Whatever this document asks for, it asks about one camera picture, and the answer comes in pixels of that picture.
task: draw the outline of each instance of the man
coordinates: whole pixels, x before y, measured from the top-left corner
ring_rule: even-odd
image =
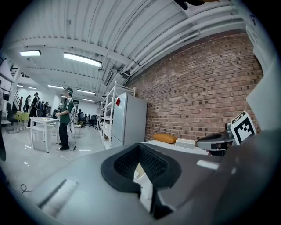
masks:
[[[67,136],[67,125],[70,121],[69,114],[74,107],[73,104],[73,99],[72,99],[72,94],[73,90],[72,88],[68,87],[64,89],[64,95],[66,96],[67,100],[65,101],[63,107],[62,107],[62,112],[58,112],[56,114],[56,117],[60,116],[60,128],[59,128],[59,134],[60,134],[60,140],[61,143],[60,145],[62,146],[60,148],[61,151],[68,150],[69,145],[68,145],[68,136]]]
[[[27,111],[28,111],[28,108],[29,108],[29,103],[30,103],[30,101],[31,101],[31,96],[29,95],[29,96],[27,96],[27,98],[26,98],[26,100],[25,100],[25,105],[24,105],[24,107],[23,107],[23,111],[26,113]]]
[[[30,118],[31,117],[37,117],[37,109],[38,109],[38,104],[40,102],[40,98],[38,97],[38,92],[35,93],[34,95],[34,99],[31,103],[31,110],[30,110],[30,113],[29,113],[29,119],[28,119],[28,125],[27,125],[27,129],[30,129]]]
[[[83,112],[81,111],[81,109],[79,109],[79,113],[78,113],[78,122],[81,121],[81,116],[83,115]]]
[[[42,114],[42,117],[46,117],[48,104],[49,104],[49,102],[46,102],[46,103],[43,105],[43,114]]]
[[[39,109],[43,111],[44,101],[41,102]]]

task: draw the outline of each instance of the person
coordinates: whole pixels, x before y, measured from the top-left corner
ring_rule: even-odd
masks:
[[[31,96],[29,95],[29,96],[27,96],[27,98],[26,98],[26,100],[25,100],[25,105],[24,105],[24,107],[23,107],[23,111],[26,113],[27,111],[28,111],[28,108],[29,108],[29,103],[30,103],[30,101],[31,101]]]
[[[70,122],[69,114],[74,107],[73,99],[72,99],[72,94],[73,90],[72,88],[68,87],[64,89],[65,96],[67,100],[65,101],[62,112],[58,112],[56,114],[56,117],[60,116],[60,127],[59,127],[59,135],[60,135],[60,140],[62,147],[60,148],[61,151],[68,150],[69,145],[68,145],[68,136],[67,136],[67,125]]]
[[[3,91],[2,91],[2,88],[0,88],[0,129],[1,129],[1,123],[2,123],[3,108],[4,108]]]
[[[43,106],[44,106],[44,101],[41,102],[39,109],[43,110]]]
[[[49,102],[46,102],[46,103],[43,105],[43,114],[42,114],[42,117],[46,117],[48,104],[49,104]]]
[[[30,110],[30,114],[29,114],[29,119],[28,119],[28,125],[27,125],[27,129],[30,129],[30,118],[31,117],[37,117],[37,109],[38,109],[38,105],[40,103],[40,98],[38,97],[38,92],[36,92],[34,94],[34,99],[31,103],[31,110]]]
[[[79,109],[79,113],[78,113],[78,122],[81,121],[81,116],[82,116],[83,112],[81,111],[81,109]]]
[[[26,105],[26,113],[28,113],[28,109],[30,107],[30,102],[31,102],[31,96],[29,96],[28,100],[27,100],[27,105]]]

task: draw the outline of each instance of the red sticker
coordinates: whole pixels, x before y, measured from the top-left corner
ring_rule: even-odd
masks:
[[[116,105],[119,106],[119,105],[120,105],[120,102],[121,102],[121,100],[120,100],[120,98],[118,98],[118,99],[116,100]]]

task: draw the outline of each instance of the cap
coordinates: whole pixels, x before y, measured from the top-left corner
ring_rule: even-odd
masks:
[[[72,94],[73,94],[73,89],[72,89],[71,87],[67,87],[67,88],[65,88],[64,90],[67,91],[70,96],[72,96]]]

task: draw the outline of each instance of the white refrigerator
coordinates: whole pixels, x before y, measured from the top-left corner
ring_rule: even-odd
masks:
[[[126,92],[118,98],[119,104],[114,105],[112,147],[144,142],[146,101]]]

